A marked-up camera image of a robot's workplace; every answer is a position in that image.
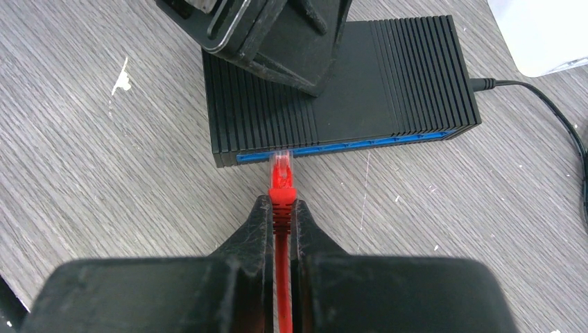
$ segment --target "black cable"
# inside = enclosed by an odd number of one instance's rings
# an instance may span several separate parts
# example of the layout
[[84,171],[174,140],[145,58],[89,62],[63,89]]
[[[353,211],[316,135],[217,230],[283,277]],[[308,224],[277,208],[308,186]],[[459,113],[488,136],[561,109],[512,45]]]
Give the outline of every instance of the black cable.
[[543,103],[545,103],[551,112],[557,117],[562,125],[566,128],[570,134],[578,153],[580,154],[580,163],[582,164],[582,170],[584,172],[584,178],[582,179],[582,197],[584,200],[584,221],[588,225],[588,152],[582,143],[582,139],[576,132],[576,129],[572,126],[569,120],[564,116],[560,109],[549,99],[541,90],[537,89],[534,85],[521,81],[511,80],[495,80],[493,78],[472,78],[469,80],[469,84],[474,92],[481,92],[484,90],[491,90],[495,87],[503,87],[506,85],[520,85],[529,89],[533,94],[539,97]]

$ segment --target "white scuff mark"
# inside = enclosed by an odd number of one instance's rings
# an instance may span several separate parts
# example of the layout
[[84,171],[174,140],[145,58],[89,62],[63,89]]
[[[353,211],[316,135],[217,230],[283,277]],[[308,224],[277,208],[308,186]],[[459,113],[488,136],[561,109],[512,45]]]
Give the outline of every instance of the white scuff mark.
[[365,194],[363,195],[363,206],[361,208],[361,221],[359,223],[359,230],[363,230],[363,217],[365,216],[365,199],[368,198],[368,175],[370,174],[370,158],[372,157],[372,152],[367,153],[367,166],[365,168],[365,182],[363,183],[363,187],[365,188]]
[[127,68],[128,57],[125,57],[125,63],[123,64],[123,69],[121,69],[121,73],[119,74],[119,78],[116,80],[114,87],[112,88],[112,93],[110,96],[114,96],[117,88],[122,88],[124,91],[130,89],[130,83],[128,78],[128,73],[126,72]]

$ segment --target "white object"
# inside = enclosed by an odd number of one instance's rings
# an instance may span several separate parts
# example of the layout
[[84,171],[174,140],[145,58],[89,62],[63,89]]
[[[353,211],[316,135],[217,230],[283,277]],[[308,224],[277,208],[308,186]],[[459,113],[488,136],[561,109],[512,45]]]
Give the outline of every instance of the white object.
[[588,0],[488,0],[488,5],[523,75],[588,64]]

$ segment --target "blue port strip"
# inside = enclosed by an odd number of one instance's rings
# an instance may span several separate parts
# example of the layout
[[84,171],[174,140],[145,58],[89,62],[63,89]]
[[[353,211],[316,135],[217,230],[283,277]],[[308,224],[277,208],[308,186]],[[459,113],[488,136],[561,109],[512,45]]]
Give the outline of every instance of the blue port strip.
[[[421,142],[433,139],[442,139],[448,135],[454,134],[454,130],[446,130],[444,132],[436,132],[436,133],[427,133],[427,134],[416,134],[416,135],[405,135],[403,137],[385,137],[383,139],[376,139],[376,140],[365,140],[365,141],[357,141],[357,142],[345,142],[343,144],[323,144],[320,146],[312,146],[312,147],[305,147],[305,148],[292,148],[289,151],[292,152],[294,157],[296,156],[304,156],[304,155],[312,155],[317,153],[326,153],[326,152],[334,152],[334,151],[347,151],[350,149],[357,149],[357,148],[368,148],[368,147],[379,147],[379,146],[387,146],[389,144],[406,144],[409,142]],[[261,162],[269,160],[271,155],[275,153],[275,151],[264,151],[261,153],[251,153],[251,154],[238,154],[237,155],[237,162],[238,163],[246,163],[246,162]]]

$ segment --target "black cable connector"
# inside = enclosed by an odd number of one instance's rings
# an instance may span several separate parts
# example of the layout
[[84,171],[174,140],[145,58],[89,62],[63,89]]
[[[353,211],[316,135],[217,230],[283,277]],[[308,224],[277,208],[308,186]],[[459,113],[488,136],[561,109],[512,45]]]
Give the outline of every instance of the black cable connector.
[[562,125],[566,128],[568,133],[570,134],[574,144],[576,144],[576,148],[578,149],[578,154],[580,155],[580,163],[582,164],[582,171],[584,173],[584,178],[582,179],[582,197],[584,200],[584,221],[587,224],[588,228],[588,152],[586,151],[586,147],[582,142],[582,139],[576,132],[576,129],[572,126],[569,120],[564,116],[562,111],[552,102],[552,100],[547,97],[541,90],[537,89],[534,85],[529,83],[521,82],[521,81],[509,81],[509,80],[496,80],[493,78],[471,78],[469,79],[469,85],[472,87],[474,92],[482,92],[484,90],[491,90],[495,87],[503,87],[506,85],[520,85],[529,89],[533,94],[539,97],[543,103],[545,103],[551,112],[557,117]]

